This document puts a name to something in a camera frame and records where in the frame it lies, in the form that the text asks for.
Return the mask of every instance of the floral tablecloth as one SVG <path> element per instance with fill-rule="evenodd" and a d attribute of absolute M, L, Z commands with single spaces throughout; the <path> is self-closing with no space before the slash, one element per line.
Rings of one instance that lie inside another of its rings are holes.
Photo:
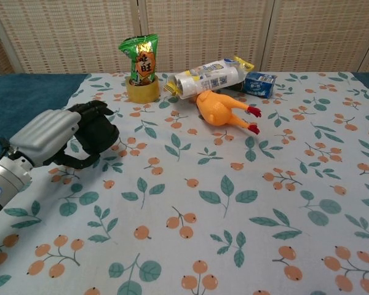
<path fill-rule="evenodd" d="M 0 212 L 0 294 L 369 294 L 369 89 L 277 73 L 269 100 L 223 90 L 262 110 L 234 111 L 256 136 L 164 92 L 131 103 L 124 76 L 68 102 L 107 102 L 115 145 L 33 170 Z"/>

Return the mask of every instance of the robotic hand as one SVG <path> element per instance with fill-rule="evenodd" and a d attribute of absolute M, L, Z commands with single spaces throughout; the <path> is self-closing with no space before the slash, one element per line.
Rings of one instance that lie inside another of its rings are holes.
<path fill-rule="evenodd" d="M 119 137 L 117 127 L 105 117 L 112 114 L 101 101 L 75 104 L 67 110 L 42 112 L 9 141 L 0 138 L 0 210 L 31 181 L 33 167 L 54 162 L 82 169 L 93 164 Z M 88 153 L 86 159 L 65 154 L 73 135 Z"/>

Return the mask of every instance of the orange rubber chicken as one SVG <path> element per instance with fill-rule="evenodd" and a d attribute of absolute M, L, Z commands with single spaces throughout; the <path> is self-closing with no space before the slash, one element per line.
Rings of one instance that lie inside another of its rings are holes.
<path fill-rule="evenodd" d="M 248 124 L 231 111 L 232 108 L 244 109 L 247 113 L 261 117 L 261 110 L 258 108 L 241 103 L 228 95 L 214 93 L 211 90 L 198 95 L 196 103 L 202 117 L 211 125 L 238 125 L 256 134 L 260 132 L 256 123 Z"/>

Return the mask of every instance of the teal carpet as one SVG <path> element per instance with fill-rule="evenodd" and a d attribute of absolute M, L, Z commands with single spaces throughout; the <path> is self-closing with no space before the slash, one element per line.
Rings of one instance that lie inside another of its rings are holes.
<path fill-rule="evenodd" d="M 64 107 L 85 77 L 86 74 L 0 76 L 0 136 L 9 139 L 39 113 Z"/>

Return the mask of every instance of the green snack bag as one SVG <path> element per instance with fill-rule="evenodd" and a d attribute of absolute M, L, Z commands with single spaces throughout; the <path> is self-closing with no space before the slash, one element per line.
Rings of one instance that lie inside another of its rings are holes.
<path fill-rule="evenodd" d="M 119 50 L 131 59 L 133 85 L 147 85 L 153 82 L 158 40 L 158 35 L 151 34 L 128 38 L 119 45 Z"/>

